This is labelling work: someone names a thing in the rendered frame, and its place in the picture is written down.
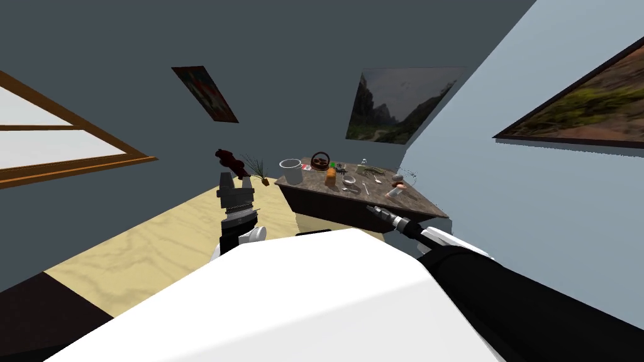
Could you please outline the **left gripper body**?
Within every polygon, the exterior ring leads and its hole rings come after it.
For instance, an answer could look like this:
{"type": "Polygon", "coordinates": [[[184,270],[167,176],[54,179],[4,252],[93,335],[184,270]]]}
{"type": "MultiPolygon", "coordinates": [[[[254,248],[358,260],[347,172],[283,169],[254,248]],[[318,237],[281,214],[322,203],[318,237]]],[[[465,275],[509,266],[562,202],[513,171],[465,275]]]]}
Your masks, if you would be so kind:
{"type": "Polygon", "coordinates": [[[220,187],[216,195],[222,209],[242,211],[253,207],[254,192],[252,187],[220,187]]]}

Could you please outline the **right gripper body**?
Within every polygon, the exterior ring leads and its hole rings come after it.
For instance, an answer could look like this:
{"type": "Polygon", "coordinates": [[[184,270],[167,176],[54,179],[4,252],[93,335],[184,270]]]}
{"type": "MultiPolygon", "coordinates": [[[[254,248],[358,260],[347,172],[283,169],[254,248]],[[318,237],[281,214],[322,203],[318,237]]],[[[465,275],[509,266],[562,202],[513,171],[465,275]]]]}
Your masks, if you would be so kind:
{"type": "Polygon", "coordinates": [[[390,224],[394,228],[397,228],[397,225],[402,221],[402,217],[395,215],[387,209],[378,206],[366,206],[366,208],[376,217],[378,217],[385,223],[390,224]]]}

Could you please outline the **green potted plant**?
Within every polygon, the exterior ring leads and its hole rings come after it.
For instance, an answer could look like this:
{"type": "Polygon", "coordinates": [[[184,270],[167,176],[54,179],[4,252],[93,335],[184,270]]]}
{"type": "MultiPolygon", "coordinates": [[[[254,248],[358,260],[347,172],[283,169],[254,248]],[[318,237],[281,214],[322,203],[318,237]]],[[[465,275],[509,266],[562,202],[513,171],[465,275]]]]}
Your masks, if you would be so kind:
{"type": "Polygon", "coordinates": [[[245,165],[252,171],[252,176],[257,177],[265,186],[270,183],[267,179],[267,172],[265,171],[264,162],[258,158],[248,155],[242,155],[245,165]]]}

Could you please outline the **dark red object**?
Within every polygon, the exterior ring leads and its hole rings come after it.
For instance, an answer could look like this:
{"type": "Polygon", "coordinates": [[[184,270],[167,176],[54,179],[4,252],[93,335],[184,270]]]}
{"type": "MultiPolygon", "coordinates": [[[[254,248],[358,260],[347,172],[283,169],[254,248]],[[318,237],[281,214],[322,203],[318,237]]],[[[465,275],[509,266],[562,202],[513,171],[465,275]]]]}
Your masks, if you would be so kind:
{"type": "Polygon", "coordinates": [[[218,149],[215,153],[215,156],[219,158],[219,163],[229,168],[238,179],[242,180],[244,177],[250,177],[251,175],[245,170],[245,164],[235,158],[235,156],[230,151],[218,149]]]}

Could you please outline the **white mug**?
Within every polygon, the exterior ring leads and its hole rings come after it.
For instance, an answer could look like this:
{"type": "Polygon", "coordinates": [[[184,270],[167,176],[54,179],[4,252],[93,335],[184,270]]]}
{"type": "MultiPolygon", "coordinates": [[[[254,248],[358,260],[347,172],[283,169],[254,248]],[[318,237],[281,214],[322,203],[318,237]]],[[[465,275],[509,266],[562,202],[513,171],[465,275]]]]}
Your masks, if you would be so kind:
{"type": "Polygon", "coordinates": [[[302,162],[299,159],[286,159],[279,162],[285,181],[289,185],[298,185],[303,181],[302,162]]]}

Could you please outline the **dark table with marble top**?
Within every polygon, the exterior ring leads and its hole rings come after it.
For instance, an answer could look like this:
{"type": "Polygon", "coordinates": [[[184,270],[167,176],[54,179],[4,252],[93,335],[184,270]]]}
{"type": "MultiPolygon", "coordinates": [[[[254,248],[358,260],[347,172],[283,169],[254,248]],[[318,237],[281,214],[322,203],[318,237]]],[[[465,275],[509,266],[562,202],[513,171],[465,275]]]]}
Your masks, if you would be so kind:
{"type": "Polygon", "coordinates": [[[378,206],[387,209],[398,216],[406,217],[414,222],[425,222],[429,219],[448,219],[448,214],[430,202],[422,193],[412,186],[405,184],[407,189],[400,196],[387,199],[386,193],[392,189],[394,172],[386,170],[384,175],[376,175],[382,181],[377,184],[373,174],[359,175],[356,164],[345,163],[345,173],[336,175],[336,184],[325,185],[325,171],[302,171],[303,181],[298,185],[289,185],[284,174],[275,184],[291,210],[296,214],[325,219],[354,228],[364,229],[375,233],[385,234],[394,228],[390,224],[377,219],[366,206],[378,206]],[[354,185],[345,185],[342,177],[349,175],[355,178],[354,185]],[[365,181],[370,191],[367,196],[362,185],[365,181]],[[359,194],[345,192],[342,187],[360,189],[359,194]]]}

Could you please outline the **small red framed picture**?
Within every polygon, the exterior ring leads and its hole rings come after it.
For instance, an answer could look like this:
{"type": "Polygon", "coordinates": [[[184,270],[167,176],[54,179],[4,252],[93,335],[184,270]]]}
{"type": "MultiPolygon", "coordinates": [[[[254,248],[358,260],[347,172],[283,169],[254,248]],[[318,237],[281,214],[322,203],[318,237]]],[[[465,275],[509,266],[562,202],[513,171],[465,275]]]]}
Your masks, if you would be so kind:
{"type": "Polygon", "coordinates": [[[215,122],[238,123],[229,104],[204,66],[172,67],[172,71],[215,122]]]}

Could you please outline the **mountain landscape picture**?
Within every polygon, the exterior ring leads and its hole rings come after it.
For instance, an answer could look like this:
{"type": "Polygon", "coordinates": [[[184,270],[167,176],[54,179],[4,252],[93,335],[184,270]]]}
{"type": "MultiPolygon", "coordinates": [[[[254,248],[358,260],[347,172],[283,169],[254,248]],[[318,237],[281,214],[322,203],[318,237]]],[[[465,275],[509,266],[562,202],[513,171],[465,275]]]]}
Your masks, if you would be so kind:
{"type": "Polygon", "coordinates": [[[364,69],[345,138],[405,145],[464,73],[463,67],[364,69]]]}

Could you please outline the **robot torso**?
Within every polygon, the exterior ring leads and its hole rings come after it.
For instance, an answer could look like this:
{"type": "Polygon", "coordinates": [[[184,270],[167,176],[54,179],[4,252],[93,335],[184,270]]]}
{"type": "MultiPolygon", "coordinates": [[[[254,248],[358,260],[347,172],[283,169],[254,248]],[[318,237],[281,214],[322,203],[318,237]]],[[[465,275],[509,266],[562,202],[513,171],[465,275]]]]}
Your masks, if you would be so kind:
{"type": "Polygon", "coordinates": [[[505,362],[412,256],[358,229],[240,245],[45,362],[505,362]]]}

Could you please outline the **brown framed window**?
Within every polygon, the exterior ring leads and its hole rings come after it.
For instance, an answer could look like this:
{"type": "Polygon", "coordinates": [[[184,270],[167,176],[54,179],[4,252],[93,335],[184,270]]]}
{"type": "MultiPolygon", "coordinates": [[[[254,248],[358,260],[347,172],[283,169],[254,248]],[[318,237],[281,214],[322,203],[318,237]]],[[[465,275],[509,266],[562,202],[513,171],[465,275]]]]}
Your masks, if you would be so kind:
{"type": "Polygon", "coordinates": [[[0,189],[153,161],[0,71],[0,189]]]}

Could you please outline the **large dark-framed landscape picture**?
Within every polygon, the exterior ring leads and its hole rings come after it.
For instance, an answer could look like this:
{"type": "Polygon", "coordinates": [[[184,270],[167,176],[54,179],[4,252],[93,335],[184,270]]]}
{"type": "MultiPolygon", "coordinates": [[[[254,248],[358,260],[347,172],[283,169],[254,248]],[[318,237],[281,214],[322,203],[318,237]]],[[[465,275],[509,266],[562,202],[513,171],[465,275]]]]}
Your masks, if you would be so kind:
{"type": "Polygon", "coordinates": [[[644,150],[644,36],[493,138],[644,150]]]}

